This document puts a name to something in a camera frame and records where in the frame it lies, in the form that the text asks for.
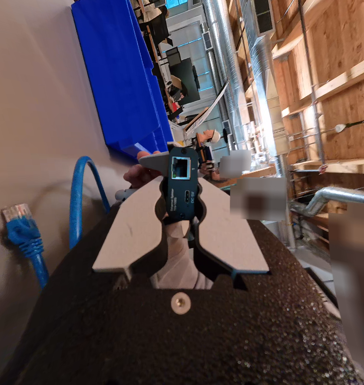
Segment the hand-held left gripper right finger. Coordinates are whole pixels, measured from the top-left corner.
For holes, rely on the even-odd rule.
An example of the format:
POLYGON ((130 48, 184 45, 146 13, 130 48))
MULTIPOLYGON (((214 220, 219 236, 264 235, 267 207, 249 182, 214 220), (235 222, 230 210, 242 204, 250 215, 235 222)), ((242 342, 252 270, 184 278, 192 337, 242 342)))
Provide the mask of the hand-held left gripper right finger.
POLYGON ((215 281, 241 274, 267 274, 270 269, 246 219, 230 213, 230 196, 198 178, 195 199, 194 264, 215 281))

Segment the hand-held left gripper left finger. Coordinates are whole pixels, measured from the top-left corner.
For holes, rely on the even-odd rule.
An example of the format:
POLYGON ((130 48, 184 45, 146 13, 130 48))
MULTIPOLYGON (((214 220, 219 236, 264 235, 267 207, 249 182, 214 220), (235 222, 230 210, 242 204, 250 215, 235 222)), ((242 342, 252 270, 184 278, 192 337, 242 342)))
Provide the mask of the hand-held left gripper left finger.
POLYGON ((122 272, 131 280, 136 274, 152 277, 165 265, 162 183, 163 177, 157 177, 121 203, 93 264, 94 272, 122 272))

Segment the black ethernet splitter box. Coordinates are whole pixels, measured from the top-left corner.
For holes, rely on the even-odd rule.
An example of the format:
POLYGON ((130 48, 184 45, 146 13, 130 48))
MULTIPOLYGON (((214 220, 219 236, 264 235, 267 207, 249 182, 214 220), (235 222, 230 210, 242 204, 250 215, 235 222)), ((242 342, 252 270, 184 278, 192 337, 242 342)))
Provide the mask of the black ethernet splitter box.
POLYGON ((162 187, 167 212, 164 224, 200 220, 204 209, 199 201, 198 153, 191 147, 177 147, 172 143, 168 143, 168 149, 168 173, 162 187))

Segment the person's right hand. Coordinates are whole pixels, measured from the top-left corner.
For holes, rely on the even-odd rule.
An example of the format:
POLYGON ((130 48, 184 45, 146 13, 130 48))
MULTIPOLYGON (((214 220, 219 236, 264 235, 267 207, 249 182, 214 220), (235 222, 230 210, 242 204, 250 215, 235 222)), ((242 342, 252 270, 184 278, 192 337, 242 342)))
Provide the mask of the person's right hand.
POLYGON ((130 189, 140 189, 158 176, 162 176, 160 171, 145 168, 138 163, 129 168, 123 179, 130 183, 130 189))

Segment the figure with white helmet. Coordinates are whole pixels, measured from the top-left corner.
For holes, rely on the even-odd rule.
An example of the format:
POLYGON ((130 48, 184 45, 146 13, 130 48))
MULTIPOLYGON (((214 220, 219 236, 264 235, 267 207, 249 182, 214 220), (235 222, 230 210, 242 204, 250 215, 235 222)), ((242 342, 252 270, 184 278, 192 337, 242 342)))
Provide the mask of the figure with white helmet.
POLYGON ((205 130, 195 135, 195 151, 198 154, 199 171, 206 180, 220 181, 219 166, 215 165, 211 145, 216 144, 221 135, 216 130, 205 130))

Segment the black monitor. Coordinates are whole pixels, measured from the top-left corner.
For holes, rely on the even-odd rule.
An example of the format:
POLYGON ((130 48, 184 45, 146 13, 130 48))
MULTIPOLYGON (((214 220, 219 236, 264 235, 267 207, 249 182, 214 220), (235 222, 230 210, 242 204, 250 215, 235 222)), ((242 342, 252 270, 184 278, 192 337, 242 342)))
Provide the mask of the black monitor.
POLYGON ((198 77, 191 58, 186 58, 179 64, 170 66, 169 70, 171 75, 181 80, 188 91, 188 95, 181 100, 181 105, 200 100, 198 77))

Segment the blue plastic bin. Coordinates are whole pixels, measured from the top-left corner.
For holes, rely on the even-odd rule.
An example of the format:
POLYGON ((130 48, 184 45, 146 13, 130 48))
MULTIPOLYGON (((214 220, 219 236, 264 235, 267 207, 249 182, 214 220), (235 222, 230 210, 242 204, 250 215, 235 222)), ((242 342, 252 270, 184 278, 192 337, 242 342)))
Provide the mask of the blue plastic bin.
POLYGON ((136 159, 173 140, 153 62, 130 1, 71 6, 106 145, 136 159))

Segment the black vent grille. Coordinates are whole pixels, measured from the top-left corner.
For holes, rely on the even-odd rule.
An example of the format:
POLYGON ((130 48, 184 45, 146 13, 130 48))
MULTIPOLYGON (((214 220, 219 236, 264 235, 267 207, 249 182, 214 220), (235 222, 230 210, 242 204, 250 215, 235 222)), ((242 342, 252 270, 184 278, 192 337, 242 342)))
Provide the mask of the black vent grille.
POLYGON ((265 36, 276 31, 273 18, 271 0, 253 0, 253 16, 255 19, 257 36, 265 36))

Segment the bent silver duct pipe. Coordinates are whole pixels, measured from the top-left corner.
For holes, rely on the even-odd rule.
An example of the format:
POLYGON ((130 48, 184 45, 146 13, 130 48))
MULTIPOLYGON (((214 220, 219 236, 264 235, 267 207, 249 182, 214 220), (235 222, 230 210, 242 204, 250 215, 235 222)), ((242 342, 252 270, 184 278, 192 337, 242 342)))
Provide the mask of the bent silver duct pipe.
POLYGON ((364 192, 357 189, 323 187, 314 194, 308 205, 290 201, 289 209, 310 218, 319 214, 329 201, 364 204, 364 192))

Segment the silver ventilation duct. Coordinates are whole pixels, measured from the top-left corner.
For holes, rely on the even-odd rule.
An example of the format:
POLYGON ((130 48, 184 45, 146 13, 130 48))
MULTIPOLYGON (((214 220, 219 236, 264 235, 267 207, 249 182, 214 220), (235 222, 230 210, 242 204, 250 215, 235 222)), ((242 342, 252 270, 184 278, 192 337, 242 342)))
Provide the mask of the silver ventilation duct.
POLYGON ((269 36, 258 37, 252 1, 203 1, 230 118, 230 148, 266 152, 290 181, 289 142, 281 117, 269 36))

